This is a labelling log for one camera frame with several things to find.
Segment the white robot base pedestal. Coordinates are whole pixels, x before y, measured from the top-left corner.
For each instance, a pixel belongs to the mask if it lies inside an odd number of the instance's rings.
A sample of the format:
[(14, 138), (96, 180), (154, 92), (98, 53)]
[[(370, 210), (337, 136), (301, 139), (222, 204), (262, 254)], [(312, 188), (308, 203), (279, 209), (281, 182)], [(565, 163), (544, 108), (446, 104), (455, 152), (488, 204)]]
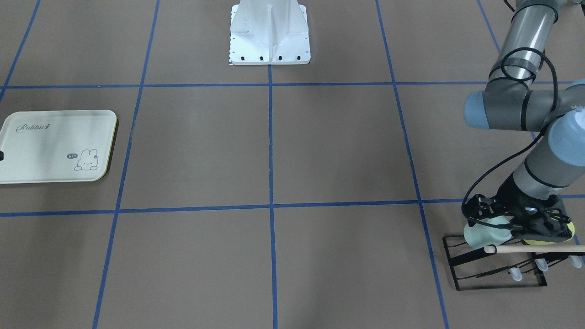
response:
[(230, 65), (311, 62), (306, 6), (296, 0), (241, 0), (230, 17)]

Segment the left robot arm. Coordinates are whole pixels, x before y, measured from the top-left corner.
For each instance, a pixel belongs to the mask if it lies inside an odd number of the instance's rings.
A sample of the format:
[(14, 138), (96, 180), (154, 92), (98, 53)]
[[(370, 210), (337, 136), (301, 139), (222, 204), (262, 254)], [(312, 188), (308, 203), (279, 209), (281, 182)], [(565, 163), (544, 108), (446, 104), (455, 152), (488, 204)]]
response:
[[(545, 46), (564, 0), (518, 0), (511, 26), (483, 91), (464, 106), (466, 124), (480, 129), (530, 131), (537, 138), (525, 159), (494, 196), (466, 193), (463, 235), (474, 249), (512, 238), (550, 245), (574, 237), (574, 224), (560, 194), (584, 175), (584, 81), (558, 89)], [(553, 77), (550, 91), (533, 91), (543, 64)]]

